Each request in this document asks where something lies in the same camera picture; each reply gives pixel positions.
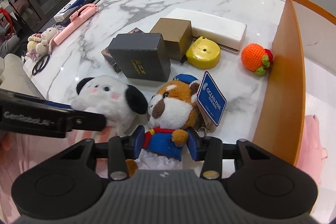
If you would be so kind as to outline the white puppy plush striped hat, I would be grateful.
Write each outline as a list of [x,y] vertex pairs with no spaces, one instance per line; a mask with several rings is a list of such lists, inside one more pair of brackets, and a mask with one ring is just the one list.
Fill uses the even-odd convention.
[[136,87],[110,76],[87,77],[76,86],[74,110],[102,114],[106,126],[101,130],[76,130],[75,141],[86,138],[104,143],[114,136],[125,136],[134,119],[147,112],[145,96]]

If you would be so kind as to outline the pink cloth pouch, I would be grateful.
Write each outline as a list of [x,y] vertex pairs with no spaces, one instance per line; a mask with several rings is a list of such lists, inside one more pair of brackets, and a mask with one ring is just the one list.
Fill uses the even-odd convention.
[[317,185],[321,185],[321,175],[326,159],[327,150],[322,146],[319,136],[319,120],[316,115],[307,115],[295,166],[307,173]]

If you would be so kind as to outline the illustrated anime card box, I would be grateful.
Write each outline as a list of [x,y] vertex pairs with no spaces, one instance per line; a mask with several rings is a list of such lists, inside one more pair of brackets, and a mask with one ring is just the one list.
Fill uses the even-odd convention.
[[[133,28],[132,30],[129,31],[129,34],[137,34],[137,33],[143,33],[142,30],[139,28]],[[112,55],[109,53],[108,48],[104,48],[101,51],[101,54],[103,55],[105,61],[112,67],[115,73],[119,74],[121,72],[120,67],[117,65],[116,61],[112,57]]]

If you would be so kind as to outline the black gift box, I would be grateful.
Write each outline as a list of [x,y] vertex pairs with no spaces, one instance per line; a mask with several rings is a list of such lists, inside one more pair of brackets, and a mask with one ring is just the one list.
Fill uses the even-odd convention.
[[125,77],[166,82],[171,63],[159,33],[118,34],[108,46]]

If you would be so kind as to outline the fox plush blue uniform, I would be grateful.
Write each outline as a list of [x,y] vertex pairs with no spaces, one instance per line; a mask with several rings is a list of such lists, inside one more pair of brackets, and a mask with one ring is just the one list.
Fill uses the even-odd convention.
[[197,91],[200,81],[179,74],[152,96],[147,109],[149,130],[138,159],[126,160],[130,176],[138,169],[176,170],[182,168],[183,147],[189,140],[187,129],[200,115]]

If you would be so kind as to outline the brown cardboard box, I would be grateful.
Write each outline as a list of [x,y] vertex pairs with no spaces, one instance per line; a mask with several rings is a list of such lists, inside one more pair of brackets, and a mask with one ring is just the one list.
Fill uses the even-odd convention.
[[193,41],[189,20],[160,18],[150,33],[161,34],[169,58],[178,61],[183,59]]

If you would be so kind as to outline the white rectangular box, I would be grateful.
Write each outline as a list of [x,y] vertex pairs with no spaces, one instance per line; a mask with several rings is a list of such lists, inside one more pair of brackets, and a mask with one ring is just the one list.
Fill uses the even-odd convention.
[[247,25],[216,15],[176,8],[165,18],[189,20],[193,37],[204,36],[220,47],[238,54],[244,44]]

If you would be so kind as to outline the orange storage box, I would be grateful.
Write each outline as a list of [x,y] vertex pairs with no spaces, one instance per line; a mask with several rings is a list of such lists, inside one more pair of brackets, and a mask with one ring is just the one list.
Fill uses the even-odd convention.
[[307,115],[327,150],[313,217],[335,216],[335,16],[310,0],[286,0],[253,142],[296,165]]

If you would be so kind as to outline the blue Ocean Park tag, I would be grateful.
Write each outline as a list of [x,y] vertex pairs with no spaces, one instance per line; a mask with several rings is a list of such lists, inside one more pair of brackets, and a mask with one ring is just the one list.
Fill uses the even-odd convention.
[[213,77],[205,71],[197,92],[197,104],[205,112],[205,116],[216,127],[219,126],[227,100]]

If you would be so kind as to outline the white blue card box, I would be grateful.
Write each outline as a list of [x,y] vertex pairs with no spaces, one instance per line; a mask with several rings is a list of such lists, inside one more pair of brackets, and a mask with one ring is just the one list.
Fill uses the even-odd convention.
[[83,3],[84,0],[70,0],[54,15],[55,22],[60,23],[65,20],[67,16],[70,16],[75,11],[75,9],[78,9]]

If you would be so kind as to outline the pink selfie stick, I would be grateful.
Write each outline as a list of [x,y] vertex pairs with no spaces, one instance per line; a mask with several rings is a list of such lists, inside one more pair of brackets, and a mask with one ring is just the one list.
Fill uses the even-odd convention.
[[70,34],[72,34],[77,28],[79,28],[83,23],[90,19],[99,8],[97,5],[88,3],[77,11],[75,11],[70,16],[70,23],[66,26],[58,35],[54,38],[54,43],[60,45]]

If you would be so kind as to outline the orange crocheted ball toy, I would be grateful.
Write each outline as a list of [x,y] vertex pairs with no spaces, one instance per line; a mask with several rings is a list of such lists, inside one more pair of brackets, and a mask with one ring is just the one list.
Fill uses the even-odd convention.
[[273,64],[271,50],[256,43],[248,44],[241,52],[241,61],[246,69],[256,76],[264,76]]

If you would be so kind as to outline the yellow tape measure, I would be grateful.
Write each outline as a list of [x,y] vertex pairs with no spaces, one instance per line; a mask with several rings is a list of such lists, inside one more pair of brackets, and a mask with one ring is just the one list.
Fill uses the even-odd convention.
[[187,61],[197,68],[211,69],[218,64],[220,57],[221,49],[217,43],[200,36],[186,51],[180,63],[184,64]]

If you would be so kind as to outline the small bunny plush keychain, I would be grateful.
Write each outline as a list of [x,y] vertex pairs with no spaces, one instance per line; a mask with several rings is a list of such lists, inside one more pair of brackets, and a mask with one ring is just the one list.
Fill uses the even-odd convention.
[[47,28],[42,33],[32,34],[27,39],[27,52],[25,60],[37,62],[41,57],[50,54],[54,44],[54,38],[58,36],[60,30],[56,27]]

